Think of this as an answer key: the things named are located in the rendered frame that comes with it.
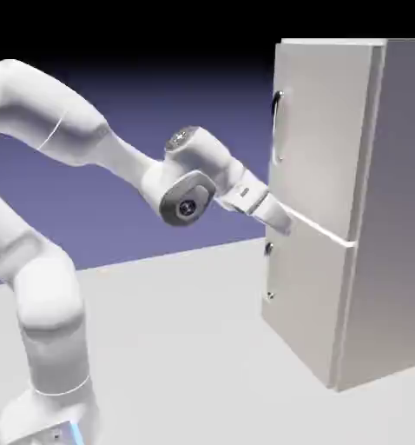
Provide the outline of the tall grey cabinet door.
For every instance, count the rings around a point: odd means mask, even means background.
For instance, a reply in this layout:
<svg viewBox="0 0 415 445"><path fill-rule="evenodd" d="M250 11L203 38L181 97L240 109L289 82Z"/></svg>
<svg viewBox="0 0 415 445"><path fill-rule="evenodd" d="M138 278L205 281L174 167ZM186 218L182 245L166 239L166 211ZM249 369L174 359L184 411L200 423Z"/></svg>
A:
<svg viewBox="0 0 415 445"><path fill-rule="evenodd" d="M284 39L273 89L285 94L271 187L289 208L346 240L357 220L385 60L384 39Z"/></svg>

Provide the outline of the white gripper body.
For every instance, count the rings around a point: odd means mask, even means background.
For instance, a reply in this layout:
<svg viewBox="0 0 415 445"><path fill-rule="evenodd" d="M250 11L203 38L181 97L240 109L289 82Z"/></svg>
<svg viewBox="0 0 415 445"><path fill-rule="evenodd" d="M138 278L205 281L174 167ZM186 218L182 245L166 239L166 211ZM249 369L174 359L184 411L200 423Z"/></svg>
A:
<svg viewBox="0 0 415 445"><path fill-rule="evenodd" d="M283 236L291 232L292 219L271 192L265 194L250 216Z"/></svg>

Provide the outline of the short grey cabinet door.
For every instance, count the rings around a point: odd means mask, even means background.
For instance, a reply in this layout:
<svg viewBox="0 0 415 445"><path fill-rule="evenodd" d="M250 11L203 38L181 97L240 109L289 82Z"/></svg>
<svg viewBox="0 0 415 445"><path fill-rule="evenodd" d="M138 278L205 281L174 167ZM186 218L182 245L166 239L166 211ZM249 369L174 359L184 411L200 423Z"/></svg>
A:
<svg viewBox="0 0 415 445"><path fill-rule="evenodd" d="M326 387L335 386L347 278L358 241L346 240L290 209L289 236L267 230L273 243L274 299L262 316Z"/></svg>

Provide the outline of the light grey cabinet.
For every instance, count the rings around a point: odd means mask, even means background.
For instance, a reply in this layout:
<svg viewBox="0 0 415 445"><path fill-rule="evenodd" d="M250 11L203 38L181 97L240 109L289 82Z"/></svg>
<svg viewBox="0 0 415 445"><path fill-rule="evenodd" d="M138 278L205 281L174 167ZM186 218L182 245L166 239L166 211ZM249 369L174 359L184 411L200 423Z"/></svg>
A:
<svg viewBox="0 0 415 445"><path fill-rule="evenodd" d="M415 40L385 60L347 278L335 386L415 367Z"/></svg>

